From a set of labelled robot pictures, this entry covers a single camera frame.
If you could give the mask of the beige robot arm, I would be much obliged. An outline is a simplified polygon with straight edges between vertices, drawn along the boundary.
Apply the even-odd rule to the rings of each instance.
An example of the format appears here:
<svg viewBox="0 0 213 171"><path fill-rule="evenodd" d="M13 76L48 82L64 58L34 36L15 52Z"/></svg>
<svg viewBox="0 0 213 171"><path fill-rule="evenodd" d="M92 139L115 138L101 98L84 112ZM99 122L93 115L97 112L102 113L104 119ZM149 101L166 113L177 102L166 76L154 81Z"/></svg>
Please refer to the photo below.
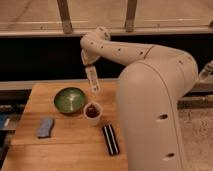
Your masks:
<svg viewBox="0 0 213 171"><path fill-rule="evenodd" d="M114 42L98 27L81 40L85 65L99 58L125 66L116 91L129 171L188 171L177 104L198 78L193 56L155 45Z"/></svg>

